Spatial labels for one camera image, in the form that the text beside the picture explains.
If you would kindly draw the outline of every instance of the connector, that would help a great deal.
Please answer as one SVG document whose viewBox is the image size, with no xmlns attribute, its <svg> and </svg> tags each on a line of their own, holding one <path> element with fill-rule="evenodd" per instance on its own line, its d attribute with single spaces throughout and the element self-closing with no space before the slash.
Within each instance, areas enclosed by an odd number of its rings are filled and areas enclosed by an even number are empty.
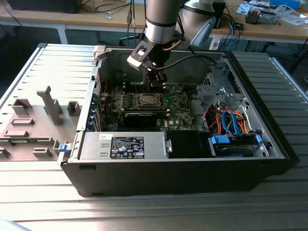
<svg viewBox="0 0 308 231">
<path fill-rule="evenodd" d="M 131 24 L 131 20 L 132 20 L 132 13 L 131 13 L 131 10 L 128 11 L 128 14 L 127 14 L 127 25 L 130 25 Z"/>
</svg>

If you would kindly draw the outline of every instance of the desk leg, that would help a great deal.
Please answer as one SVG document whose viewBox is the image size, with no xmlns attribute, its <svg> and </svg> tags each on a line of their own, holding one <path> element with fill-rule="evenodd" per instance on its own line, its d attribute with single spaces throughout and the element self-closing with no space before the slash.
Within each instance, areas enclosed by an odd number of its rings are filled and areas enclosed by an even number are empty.
<svg viewBox="0 0 308 231">
<path fill-rule="evenodd" d="M 61 26 L 58 29 L 60 41 L 62 44 L 68 44 L 67 38 L 66 38 L 66 33 L 65 33 L 65 26 Z"/>
</svg>

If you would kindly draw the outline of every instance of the power cable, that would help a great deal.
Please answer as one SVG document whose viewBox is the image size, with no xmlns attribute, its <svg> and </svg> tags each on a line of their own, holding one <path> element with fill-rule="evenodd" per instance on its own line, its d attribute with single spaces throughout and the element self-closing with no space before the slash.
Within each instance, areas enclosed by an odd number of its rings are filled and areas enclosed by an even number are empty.
<svg viewBox="0 0 308 231">
<path fill-rule="evenodd" d="M 183 62 L 183 61 L 185 61 L 187 59 L 191 59 L 191 58 L 207 59 L 207 60 L 209 60 L 211 62 L 211 64 L 207 64 L 207 65 L 209 65 L 209 66 L 216 66 L 217 65 L 217 63 L 216 63 L 216 61 L 214 59 L 212 59 L 212 58 L 210 58 L 210 57 L 208 57 L 206 55 L 194 54 L 194 55 L 186 56 L 186 57 L 184 57 L 182 59 L 179 59 L 179 60 L 175 61 L 174 63 L 169 64 L 167 66 L 157 67 L 157 68 L 155 68 L 155 70 L 165 70 L 165 69 L 171 68 L 171 67 L 175 66 L 176 64 L 179 64 L 179 63 L 181 63 L 181 62 Z"/>
</svg>

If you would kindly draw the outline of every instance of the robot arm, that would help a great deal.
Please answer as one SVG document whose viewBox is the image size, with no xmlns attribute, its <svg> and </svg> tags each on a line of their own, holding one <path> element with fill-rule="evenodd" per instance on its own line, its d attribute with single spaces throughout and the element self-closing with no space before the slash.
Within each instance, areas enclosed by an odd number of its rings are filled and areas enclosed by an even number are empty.
<svg viewBox="0 0 308 231">
<path fill-rule="evenodd" d="M 149 90 L 164 87 L 163 83 L 167 80 L 163 71 L 156 68 L 163 67 L 170 57 L 177 18 L 184 2 L 185 0 L 148 1 L 145 38 L 137 45 L 127 61 L 136 69 L 141 67 L 146 69 Z M 193 44 L 200 41 L 200 38 L 201 40 L 208 38 L 213 29 L 215 17 L 212 5 L 213 0 L 190 0 L 183 5 L 183 24 L 187 27 L 201 25 L 197 36 L 192 39 Z"/>
</svg>

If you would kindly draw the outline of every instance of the red cable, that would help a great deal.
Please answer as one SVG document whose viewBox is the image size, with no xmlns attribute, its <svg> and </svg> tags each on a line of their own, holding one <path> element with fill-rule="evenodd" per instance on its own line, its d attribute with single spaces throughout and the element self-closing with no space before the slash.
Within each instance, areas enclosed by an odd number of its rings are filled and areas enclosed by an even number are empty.
<svg viewBox="0 0 308 231">
<path fill-rule="evenodd" d="M 105 84 L 106 84 L 106 87 L 105 87 L 104 93 L 106 93 L 107 91 L 107 81 L 106 80 L 105 80 Z"/>
</svg>

